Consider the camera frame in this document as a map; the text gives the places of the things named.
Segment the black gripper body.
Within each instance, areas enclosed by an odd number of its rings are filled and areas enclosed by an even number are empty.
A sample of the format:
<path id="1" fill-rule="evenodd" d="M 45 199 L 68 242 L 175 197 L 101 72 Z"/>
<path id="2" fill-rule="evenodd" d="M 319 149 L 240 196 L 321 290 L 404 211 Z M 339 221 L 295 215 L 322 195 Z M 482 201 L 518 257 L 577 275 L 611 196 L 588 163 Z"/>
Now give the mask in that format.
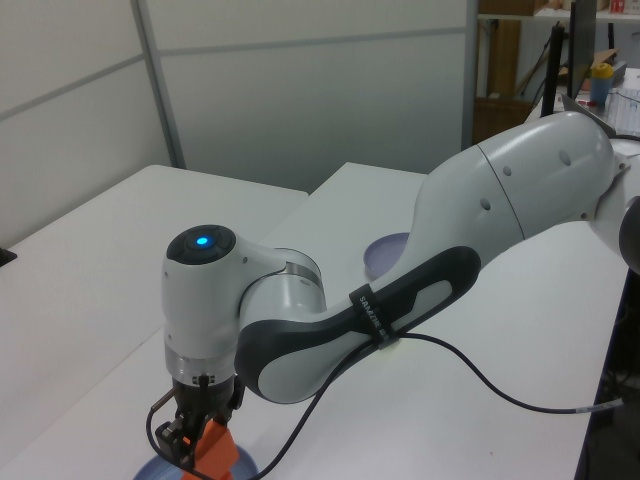
<path id="1" fill-rule="evenodd" d="M 205 417 L 227 424 L 232 416 L 234 381 L 234 377 L 230 377 L 222 383 L 202 387 L 199 384 L 186 385 L 173 379 L 172 386 L 176 388 L 176 415 L 192 424 L 200 424 Z"/>

